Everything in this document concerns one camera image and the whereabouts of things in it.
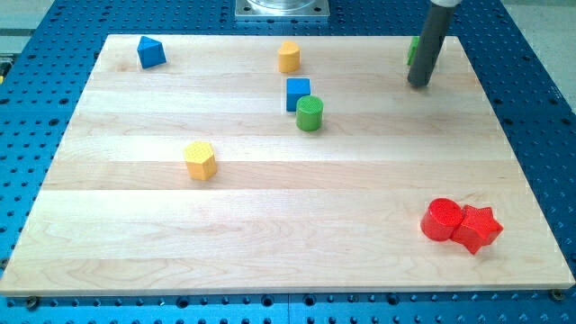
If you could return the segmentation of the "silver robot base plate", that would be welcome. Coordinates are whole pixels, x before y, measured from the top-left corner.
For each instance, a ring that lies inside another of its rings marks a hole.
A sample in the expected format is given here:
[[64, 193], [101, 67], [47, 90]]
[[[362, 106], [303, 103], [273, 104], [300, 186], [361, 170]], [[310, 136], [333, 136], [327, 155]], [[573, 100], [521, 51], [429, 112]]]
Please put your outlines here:
[[240, 20], [328, 18], [329, 0], [236, 0]]

